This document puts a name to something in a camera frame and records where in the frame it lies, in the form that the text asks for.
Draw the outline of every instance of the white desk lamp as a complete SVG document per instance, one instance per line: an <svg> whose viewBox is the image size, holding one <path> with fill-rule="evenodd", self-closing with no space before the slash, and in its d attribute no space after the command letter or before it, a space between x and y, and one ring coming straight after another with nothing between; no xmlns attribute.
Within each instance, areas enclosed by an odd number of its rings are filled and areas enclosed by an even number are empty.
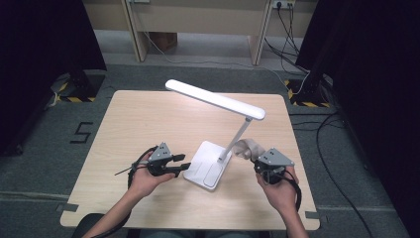
<svg viewBox="0 0 420 238"><path fill-rule="evenodd" d="M226 149L211 142L204 141L192 158L191 166L183 173L186 179L206 189L214 190L231 159L233 146L241 138L253 119L261 121L264 118L265 111L256 106L174 79L169 80L165 86L168 90L245 116L244 124Z"/></svg>

